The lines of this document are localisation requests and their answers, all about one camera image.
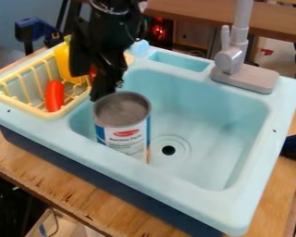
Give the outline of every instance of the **wall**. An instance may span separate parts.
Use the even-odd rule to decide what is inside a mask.
[[[55,25],[62,0],[0,0],[0,44],[23,51],[23,44],[14,37],[14,22],[37,17]],[[89,6],[84,5],[82,15],[88,16]],[[43,40],[34,44],[43,46]]]

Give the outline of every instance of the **can label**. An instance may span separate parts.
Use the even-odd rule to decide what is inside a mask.
[[[95,124],[99,143],[149,163],[150,116],[141,123],[126,128],[101,127]]]

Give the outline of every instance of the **tin can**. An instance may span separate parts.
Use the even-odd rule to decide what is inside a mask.
[[[149,163],[151,104],[141,94],[118,92],[93,108],[96,139],[121,153]]]

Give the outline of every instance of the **yellow dish rack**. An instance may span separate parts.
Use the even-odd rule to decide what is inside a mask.
[[[133,61],[128,54],[126,59],[129,65]],[[88,97],[91,85],[89,76],[84,77],[83,83],[64,81],[52,50],[0,79],[0,100],[43,119],[60,118]],[[65,104],[56,112],[48,112],[44,105],[49,81],[61,81],[65,86]]]

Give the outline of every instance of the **faucet base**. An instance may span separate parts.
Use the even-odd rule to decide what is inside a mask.
[[[273,70],[262,69],[247,64],[241,66],[240,72],[229,75],[218,67],[213,67],[213,81],[240,87],[260,94],[271,94],[277,84],[279,74]]]

